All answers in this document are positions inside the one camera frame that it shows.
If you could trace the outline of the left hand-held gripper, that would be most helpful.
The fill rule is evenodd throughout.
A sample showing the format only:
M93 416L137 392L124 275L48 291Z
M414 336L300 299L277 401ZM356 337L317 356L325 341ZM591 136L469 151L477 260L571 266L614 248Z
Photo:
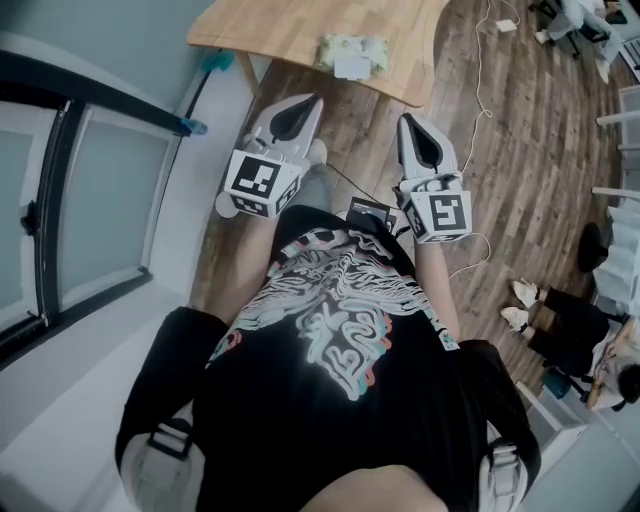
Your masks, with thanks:
M215 200L220 217L246 213L273 219L282 213L301 188L323 110L320 95L294 95L259 114L254 135L247 135L231 155Z

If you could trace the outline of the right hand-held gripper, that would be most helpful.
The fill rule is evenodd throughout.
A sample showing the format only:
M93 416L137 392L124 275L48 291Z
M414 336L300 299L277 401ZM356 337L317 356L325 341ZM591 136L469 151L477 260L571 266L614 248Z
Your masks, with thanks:
M406 178L393 188L417 244L459 240L472 232L471 194L465 190L451 141L430 121L402 114L399 163Z

